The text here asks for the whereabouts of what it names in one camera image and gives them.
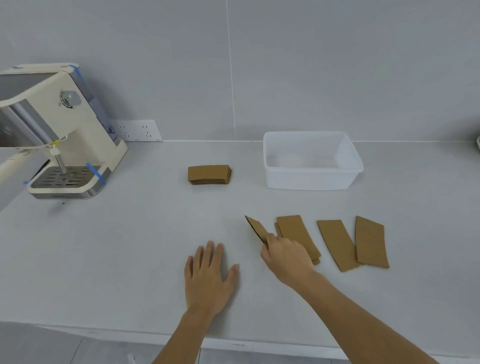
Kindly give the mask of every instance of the espresso machine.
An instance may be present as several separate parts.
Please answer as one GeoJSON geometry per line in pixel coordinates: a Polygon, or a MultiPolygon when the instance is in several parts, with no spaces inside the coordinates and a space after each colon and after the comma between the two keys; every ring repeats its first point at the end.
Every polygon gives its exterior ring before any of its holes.
{"type": "Polygon", "coordinates": [[[28,182],[38,199],[96,195],[127,151],[78,64],[25,64],[0,73],[0,184],[32,156],[49,160],[28,182]]]}

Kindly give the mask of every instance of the hand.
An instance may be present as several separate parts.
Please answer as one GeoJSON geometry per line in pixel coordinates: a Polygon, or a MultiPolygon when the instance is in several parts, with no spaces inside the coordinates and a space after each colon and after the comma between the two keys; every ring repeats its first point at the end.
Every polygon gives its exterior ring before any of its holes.
{"type": "Polygon", "coordinates": [[[267,235],[268,247],[263,245],[261,256],[278,280],[298,289],[311,272],[316,272],[305,248],[298,242],[267,235]]]}
{"type": "Polygon", "coordinates": [[[223,244],[215,249],[213,241],[205,248],[199,246],[195,257],[188,257],[185,264],[185,300],[187,310],[198,309],[205,312],[210,319],[218,314],[227,304],[237,284],[239,265],[235,264],[228,272],[225,282],[220,276],[223,244]]]}

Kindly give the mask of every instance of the plastic storage box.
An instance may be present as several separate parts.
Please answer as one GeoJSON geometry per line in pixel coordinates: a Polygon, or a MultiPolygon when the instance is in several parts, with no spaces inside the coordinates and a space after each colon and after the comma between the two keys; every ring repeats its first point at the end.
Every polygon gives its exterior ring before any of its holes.
{"type": "Polygon", "coordinates": [[[268,132],[264,135],[267,186],[284,190],[345,190],[363,171],[343,132],[268,132]]]}

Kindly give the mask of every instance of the drip tray grate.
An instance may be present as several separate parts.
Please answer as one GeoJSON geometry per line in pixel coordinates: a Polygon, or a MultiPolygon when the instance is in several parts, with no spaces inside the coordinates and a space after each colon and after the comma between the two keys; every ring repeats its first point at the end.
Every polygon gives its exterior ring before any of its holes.
{"type": "Polygon", "coordinates": [[[60,167],[48,167],[31,185],[32,188],[79,188],[95,176],[87,166],[67,166],[67,173],[60,167]]]}

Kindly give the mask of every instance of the wall socket panel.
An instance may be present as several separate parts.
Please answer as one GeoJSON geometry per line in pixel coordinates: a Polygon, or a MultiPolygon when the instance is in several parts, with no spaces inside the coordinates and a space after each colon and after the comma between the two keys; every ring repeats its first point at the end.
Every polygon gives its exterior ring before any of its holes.
{"type": "Polygon", "coordinates": [[[161,142],[155,120],[112,120],[118,136],[125,142],[161,142]]]}

